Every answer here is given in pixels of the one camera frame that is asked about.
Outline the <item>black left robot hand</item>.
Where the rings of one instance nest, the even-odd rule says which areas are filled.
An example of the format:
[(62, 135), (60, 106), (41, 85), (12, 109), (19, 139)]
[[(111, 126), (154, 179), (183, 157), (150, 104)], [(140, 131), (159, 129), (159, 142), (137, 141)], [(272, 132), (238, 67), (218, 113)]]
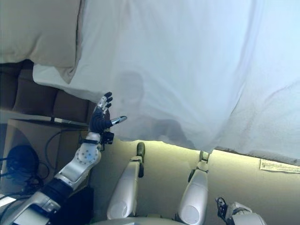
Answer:
[(106, 129), (124, 122), (127, 116), (119, 116), (114, 119), (106, 119), (108, 109), (112, 106), (112, 93), (105, 93), (96, 104), (89, 122), (89, 132), (102, 135)]

